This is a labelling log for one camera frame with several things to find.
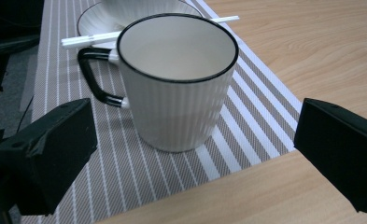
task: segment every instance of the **white mug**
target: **white mug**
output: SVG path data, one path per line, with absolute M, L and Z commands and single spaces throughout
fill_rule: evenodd
M 129 107 L 141 138 L 168 152 L 196 148 L 211 135 L 237 58 L 238 45 L 226 29 L 188 14 L 146 17 L 121 32 L 116 49 L 78 53 L 95 97 Z M 129 101 L 101 90 L 89 59 L 119 67 Z

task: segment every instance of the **black mug handle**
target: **black mug handle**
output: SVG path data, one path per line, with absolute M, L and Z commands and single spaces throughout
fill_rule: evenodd
M 108 61 L 111 49 L 85 48 L 78 52 L 78 64 L 90 90 L 97 100 L 107 105 L 122 106 L 123 97 L 103 91 L 93 75 L 90 59 Z

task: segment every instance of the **white bowl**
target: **white bowl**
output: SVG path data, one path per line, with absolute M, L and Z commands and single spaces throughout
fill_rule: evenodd
M 116 23 L 127 26 L 134 21 L 162 13 L 184 13 L 201 16 L 189 4 L 179 0 L 103 0 Z
M 104 0 L 104 2 L 89 7 L 81 14 L 78 18 L 78 34 L 99 35 L 121 31 L 133 21 L 161 13 L 185 13 L 202 16 L 197 9 L 179 0 Z M 93 46 L 113 49 L 116 42 Z

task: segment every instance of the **placemat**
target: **placemat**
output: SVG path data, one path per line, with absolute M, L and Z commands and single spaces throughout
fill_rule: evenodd
M 57 105 L 89 97 L 98 149 L 54 215 L 22 217 L 22 223 L 93 223 L 294 150 L 301 103 L 227 24 L 223 26 L 237 39 L 240 57 L 212 136 L 177 154 L 148 146 L 135 131 L 129 110 L 94 99 L 78 67 L 78 49 L 60 46 L 61 39 L 78 35 L 80 14 L 96 2 L 44 3 L 33 120 Z M 207 18 L 218 17 L 202 0 L 187 2 Z M 97 62 L 93 69 L 105 90 L 124 94 L 116 66 Z

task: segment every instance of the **white chopsticks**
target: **white chopsticks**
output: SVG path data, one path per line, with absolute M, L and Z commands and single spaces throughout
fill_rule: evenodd
M 214 21 L 217 23 L 223 23 L 227 21 L 237 21 L 237 20 L 239 20 L 238 16 L 211 19 L 211 21 Z M 121 31 L 106 33 L 106 34 L 99 34 L 99 35 L 83 35 L 83 36 L 77 36 L 77 37 L 70 37 L 70 38 L 62 39 L 61 44 L 64 49 L 83 48 L 83 47 L 88 47 L 91 45 L 103 44 L 107 42 L 116 41 L 120 33 Z

